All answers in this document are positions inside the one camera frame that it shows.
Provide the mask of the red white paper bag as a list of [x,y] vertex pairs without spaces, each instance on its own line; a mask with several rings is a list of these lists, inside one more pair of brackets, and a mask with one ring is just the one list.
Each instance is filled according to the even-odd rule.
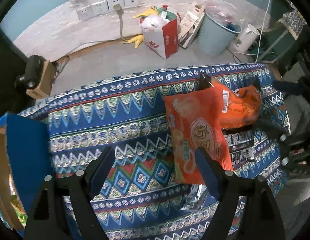
[[178,51],[178,28],[180,17],[170,11],[160,15],[140,17],[140,27],[144,43],[163,59]]

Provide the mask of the white electric kettle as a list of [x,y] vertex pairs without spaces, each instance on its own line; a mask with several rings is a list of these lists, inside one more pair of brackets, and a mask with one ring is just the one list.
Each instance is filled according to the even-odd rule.
[[259,36],[258,29],[251,24],[247,24],[232,42],[231,47],[238,52],[245,53]]

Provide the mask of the light blue trash bin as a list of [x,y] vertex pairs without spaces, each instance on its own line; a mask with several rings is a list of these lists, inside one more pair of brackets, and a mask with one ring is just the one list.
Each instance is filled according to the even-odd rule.
[[240,25],[233,23],[222,25],[205,13],[197,45],[206,55],[216,57],[221,55],[241,32]]

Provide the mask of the orange black chip bag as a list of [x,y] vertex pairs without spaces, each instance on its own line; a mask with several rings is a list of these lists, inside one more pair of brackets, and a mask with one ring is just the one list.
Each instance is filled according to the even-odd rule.
[[253,84],[231,91],[218,79],[211,78],[215,88],[222,89],[224,93],[225,110],[220,115],[222,129],[236,129],[254,124],[261,111],[262,96],[260,82],[255,78]]

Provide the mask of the white wall socket strip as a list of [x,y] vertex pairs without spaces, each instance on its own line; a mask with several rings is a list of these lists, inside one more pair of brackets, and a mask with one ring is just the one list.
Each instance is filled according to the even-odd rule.
[[115,11],[114,7],[119,5],[120,8],[133,8],[141,5],[140,0],[103,0],[87,5],[81,9],[76,10],[76,14],[80,21],[86,21],[95,16],[105,15],[109,12]]

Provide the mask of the yellow banana peel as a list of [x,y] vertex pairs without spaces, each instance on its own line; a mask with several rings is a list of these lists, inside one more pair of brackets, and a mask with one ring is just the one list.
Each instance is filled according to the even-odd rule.
[[138,48],[139,45],[144,41],[143,34],[137,35],[133,38],[130,38],[129,40],[123,41],[124,44],[134,44],[135,48]]

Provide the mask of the patterned blue bed cover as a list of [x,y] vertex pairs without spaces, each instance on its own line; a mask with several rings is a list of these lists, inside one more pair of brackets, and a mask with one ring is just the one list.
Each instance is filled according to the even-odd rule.
[[261,63],[149,70],[67,90],[25,109],[21,116],[48,125],[52,165],[59,177],[82,170],[104,147],[115,162],[92,201],[110,239],[200,239],[217,208],[207,197],[199,210],[185,208],[195,191],[176,179],[164,97],[198,88],[201,73],[233,92],[258,81],[262,113],[290,129],[281,92]]

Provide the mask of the red-orange cracker snack bag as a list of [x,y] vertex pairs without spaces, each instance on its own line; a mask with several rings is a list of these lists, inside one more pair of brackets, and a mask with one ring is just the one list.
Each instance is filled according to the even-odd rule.
[[195,151],[199,147],[203,147],[224,170],[233,170],[229,148],[220,125],[224,96],[229,96],[229,91],[215,86],[164,97],[176,180],[179,183],[204,183],[195,161]]

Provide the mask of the blue cardboard storage box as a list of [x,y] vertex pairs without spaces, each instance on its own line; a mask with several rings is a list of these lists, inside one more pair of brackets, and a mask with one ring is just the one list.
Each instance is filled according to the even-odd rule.
[[53,173],[47,125],[13,113],[0,118],[0,219],[8,229],[24,231],[46,175]]

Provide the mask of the white cardboard packaging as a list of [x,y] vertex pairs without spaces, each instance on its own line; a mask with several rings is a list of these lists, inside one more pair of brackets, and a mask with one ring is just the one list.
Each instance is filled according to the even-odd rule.
[[193,2],[180,22],[178,42],[183,49],[188,48],[194,41],[205,16],[205,1]]

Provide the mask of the black silver snack packet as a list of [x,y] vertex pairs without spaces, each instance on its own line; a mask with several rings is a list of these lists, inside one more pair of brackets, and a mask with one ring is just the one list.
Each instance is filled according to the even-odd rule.
[[252,125],[223,129],[222,133],[226,139],[231,163],[235,170],[247,162],[254,161],[254,134]]

